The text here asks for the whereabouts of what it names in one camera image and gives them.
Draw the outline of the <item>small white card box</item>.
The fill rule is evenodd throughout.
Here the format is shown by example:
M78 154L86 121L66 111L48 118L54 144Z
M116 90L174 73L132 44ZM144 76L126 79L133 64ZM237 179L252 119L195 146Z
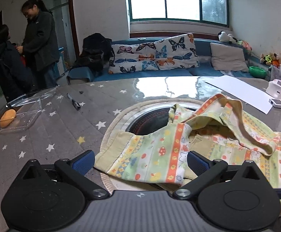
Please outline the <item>small white card box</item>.
M269 102L274 108L281 109L281 100L280 99L270 98Z

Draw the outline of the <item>round induction cooktop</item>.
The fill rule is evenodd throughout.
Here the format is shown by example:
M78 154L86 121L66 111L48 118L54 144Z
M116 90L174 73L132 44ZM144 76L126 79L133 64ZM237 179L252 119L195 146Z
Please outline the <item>round induction cooktop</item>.
M122 131L128 131L136 135L148 135L165 127L168 123L170 108L179 104L181 107L196 111L201 103L193 103L184 100L171 100L159 103L150 103L138 107L126 114L123 118Z

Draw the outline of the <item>standing person in dark jacket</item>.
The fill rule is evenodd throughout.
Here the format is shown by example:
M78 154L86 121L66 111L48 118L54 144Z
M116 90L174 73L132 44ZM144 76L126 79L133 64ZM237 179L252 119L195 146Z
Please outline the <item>standing person in dark jacket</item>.
M57 85L54 67L59 61L59 48L54 17L41 0L28 0L21 12L27 19L25 37L17 50L31 69L38 89Z

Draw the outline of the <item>blue sofa bench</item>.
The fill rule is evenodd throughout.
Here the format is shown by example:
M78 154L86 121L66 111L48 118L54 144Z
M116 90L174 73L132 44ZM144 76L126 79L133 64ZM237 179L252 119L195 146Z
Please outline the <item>blue sofa bench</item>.
M120 40L115 41L114 44L130 44L135 43L136 45L141 43L146 43L147 40L149 42L153 40L165 40L163 38L131 38L128 40ZM196 52L198 55L198 59L200 62L200 66L197 68L176 68L172 70L158 70L158 71L137 71L133 73L115 73L109 74L108 67L106 67L102 71L102 75L95 77L91 70L87 67L80 67L71 69L67 75L68 84L71 84L72 81L83 81L83 82L100 82L100 81L113 81L113 80L121 80L128 78L148 78L148 77L182 77L182 76L205 76L205 77L220 77L223 75L230 75L236 78L255 78L249 72L242 71L225 71L221 72L218 70L214 70L211 64L211 48L210 43L219 43L224 44L226 46L236 47L243 49L244 57L247 61L248 67L257 66L260 63L256 63L256 57L249 55L247 50L239 46L237 44L228 44L221 43L217 40L209 40L209 39L194 39L194 43L196 45Z

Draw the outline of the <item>green frame window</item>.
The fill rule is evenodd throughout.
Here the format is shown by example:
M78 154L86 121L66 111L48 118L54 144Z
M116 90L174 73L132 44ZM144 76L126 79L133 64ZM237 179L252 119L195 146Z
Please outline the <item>green frame window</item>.
M131 21L190 21L229 26L229 0L127 0Z

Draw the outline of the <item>grey cushion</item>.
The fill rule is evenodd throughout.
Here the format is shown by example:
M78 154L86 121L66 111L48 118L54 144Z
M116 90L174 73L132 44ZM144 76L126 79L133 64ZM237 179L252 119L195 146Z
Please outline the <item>grey cushion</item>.
M243 49L217 43L210 43L210 47L211 64L215 70L249 71Z

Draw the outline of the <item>colourful plush toys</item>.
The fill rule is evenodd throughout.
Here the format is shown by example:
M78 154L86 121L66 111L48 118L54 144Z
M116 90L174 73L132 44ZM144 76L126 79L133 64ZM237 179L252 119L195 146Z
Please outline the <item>colourful plush toys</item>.
M261 54L260 63L267 66L280 67L279 56L276 53Z

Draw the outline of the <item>black bag on sofa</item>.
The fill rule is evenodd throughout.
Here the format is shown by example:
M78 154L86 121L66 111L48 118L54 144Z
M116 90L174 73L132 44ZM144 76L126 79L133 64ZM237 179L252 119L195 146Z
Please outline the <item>black bag on sofa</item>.
M115 52L112 39L94 33L83 39L82 53L74 62L74 68L87 67L95 77L102 75L104 66L114 66Z

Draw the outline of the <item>white paper sheet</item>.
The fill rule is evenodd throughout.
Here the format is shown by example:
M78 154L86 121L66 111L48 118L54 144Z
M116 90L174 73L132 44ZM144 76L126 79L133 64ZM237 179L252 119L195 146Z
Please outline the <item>white paper sheet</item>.
M264 114L268 114L272 109L272 104L269 102L272 98L270 95L237 78L224 75L208 78L205 82L239 98Z

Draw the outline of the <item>small white device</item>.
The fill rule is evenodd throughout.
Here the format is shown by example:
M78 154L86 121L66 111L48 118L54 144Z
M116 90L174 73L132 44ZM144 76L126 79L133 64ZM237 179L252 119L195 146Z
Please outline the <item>small white device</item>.
M266 93L275 99L281 100L281 80L274 79L269 81Z

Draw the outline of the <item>butterfly pillow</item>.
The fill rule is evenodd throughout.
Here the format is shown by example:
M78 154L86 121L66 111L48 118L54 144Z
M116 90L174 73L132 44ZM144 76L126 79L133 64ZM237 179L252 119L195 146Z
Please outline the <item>butterfly pillow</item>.
M190 69L200 66L192 33L154 42L155 62L160 70Z
M158 71L155 62L154 43L114 44L114 61L109 66L109 74Z

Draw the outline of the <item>orange mango fruit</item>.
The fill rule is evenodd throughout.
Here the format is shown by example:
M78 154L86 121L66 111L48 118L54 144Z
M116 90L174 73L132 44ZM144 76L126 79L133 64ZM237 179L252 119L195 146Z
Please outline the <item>orange mango fruit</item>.
M16 117L16 111L14 109L7 110L0 118L0 127L7 127Z

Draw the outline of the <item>grey star pattern table mat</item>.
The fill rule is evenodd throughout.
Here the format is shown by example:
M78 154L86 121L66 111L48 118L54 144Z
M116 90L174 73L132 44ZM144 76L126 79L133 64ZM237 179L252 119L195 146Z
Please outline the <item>grey star pattern table mat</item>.
M77 111L67 98L77 101ZM7 231L1 201L29 159L53 164L60 158L74 158L91 149L98 152L116 110L123 110L144 98L134 80L73 84L59 87L43 100L42 113L27 130L0 134L0 231Z

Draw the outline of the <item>left butterfly pillow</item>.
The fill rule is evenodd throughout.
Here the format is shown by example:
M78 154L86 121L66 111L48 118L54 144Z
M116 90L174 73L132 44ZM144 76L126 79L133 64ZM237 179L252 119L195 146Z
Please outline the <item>left butterfly pillow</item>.
M109 74L158 71L155 62L154 43L114 44L114 61L109 66Z

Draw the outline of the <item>colourful patterned baby jacket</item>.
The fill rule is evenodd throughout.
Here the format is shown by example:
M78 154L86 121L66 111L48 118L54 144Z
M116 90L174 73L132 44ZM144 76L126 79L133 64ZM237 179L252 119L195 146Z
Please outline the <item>colourful patterned baby jacket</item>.
M187 165L191 151L229 165L252 160L272 187L281 188L281 132L222 94L196 111L173 105L165 127L151 134L117 131L96 155L94 166L126 181L184 185L197 176Z

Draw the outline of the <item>seated person in dark clothes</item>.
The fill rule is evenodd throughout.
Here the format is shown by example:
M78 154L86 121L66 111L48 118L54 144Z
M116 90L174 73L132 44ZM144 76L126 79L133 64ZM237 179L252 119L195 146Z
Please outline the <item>seated person in dark clothes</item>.
M21 61L20 54L9 40L9 28L0 25L0 87L7 102L32 91L30 69Z

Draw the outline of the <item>right butterfly pillow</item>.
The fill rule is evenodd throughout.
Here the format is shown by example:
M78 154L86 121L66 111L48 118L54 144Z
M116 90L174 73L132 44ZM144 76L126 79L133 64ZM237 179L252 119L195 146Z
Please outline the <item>right butterfly pillow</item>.
M190 69L200 66L192 33L154 42L155 62L160 70Z

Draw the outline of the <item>white plush toy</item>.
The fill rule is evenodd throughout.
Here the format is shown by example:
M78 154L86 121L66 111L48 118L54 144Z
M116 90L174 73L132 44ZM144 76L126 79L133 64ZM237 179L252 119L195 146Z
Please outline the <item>white plush toy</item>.
M224 31L221 31L218 33L218 39L220 42L223 42L223 43L237 44L237 39L234 38L232 34L227 34Z

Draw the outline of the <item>clear plastic tray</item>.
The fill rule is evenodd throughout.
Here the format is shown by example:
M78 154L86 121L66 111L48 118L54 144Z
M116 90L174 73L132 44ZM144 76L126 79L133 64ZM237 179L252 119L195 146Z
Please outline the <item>clear plastic tray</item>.
M52 98L55 94L56 88L51 87L49 89L21 95L5 104L3 109L0 111L0 118L9 109L14 109L16 111L16 117L7 127L0 127L0 133L27 130L42 113L43 100Z

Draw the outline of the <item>green plastic bowl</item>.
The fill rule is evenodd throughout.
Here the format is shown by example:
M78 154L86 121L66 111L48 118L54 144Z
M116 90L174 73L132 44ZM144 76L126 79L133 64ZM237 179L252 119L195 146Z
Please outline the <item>green plastic bowl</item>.
M256 67L256 66L250 66L249 73L254 78L265 79L267 76L267 72L264 69L262 69L260 67Z

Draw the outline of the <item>black marker pen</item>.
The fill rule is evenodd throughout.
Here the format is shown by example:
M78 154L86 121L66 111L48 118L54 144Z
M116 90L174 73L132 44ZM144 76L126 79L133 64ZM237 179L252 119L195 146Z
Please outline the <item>black marker pen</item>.
M74 107L77 111L79 111L79 110L81 109L80 104L79 104L77 101L75 101L75 100L71 97L71 95L70 95L69 93L67 93L67 98L72 102L73 107Z

